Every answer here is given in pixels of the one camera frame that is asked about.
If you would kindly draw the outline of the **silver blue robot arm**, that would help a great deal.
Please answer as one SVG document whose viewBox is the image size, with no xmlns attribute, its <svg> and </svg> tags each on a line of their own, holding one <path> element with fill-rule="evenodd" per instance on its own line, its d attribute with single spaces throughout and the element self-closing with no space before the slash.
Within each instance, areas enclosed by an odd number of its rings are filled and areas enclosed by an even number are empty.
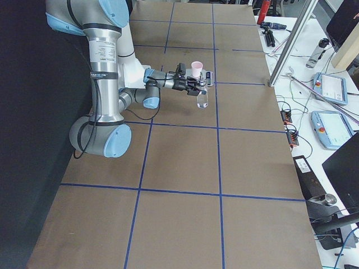
<svg viewBox="0 0 359 269">
<path fill-rule="evenodd" d="M 70 129 L 70 142 L 81 153 L 122 156 L 131 143 L 131 129 L 122 113 L 133 103 L 158 110 L 162 88 L 206 94 L 209 72 L 178 64 L 173 72 L 145 66 L 136 58 L 130 30 L 133 1 L 47 1 L 48 25 L 55 31 L 85 36 L 93 112 Z"/>
</svg>

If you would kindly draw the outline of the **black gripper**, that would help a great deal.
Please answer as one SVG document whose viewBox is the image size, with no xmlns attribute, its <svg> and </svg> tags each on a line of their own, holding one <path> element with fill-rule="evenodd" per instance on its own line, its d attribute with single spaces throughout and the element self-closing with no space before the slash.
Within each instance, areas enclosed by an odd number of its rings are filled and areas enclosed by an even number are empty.
<svg viewBox="0 0 359 269">
<path fill-rule="evenodd" d="M 172 89 L 178 91 L 187 91 L 187 94 L 190 96 L 198 96 L 201 93 L 201 90 L 195 86 L 188 85 L 207 85 L 207 80 L 196 80 L 192 78 L 186 79 L 186 76 L 175 75 L 173 76 L 173 86 Z"/>
</svg>

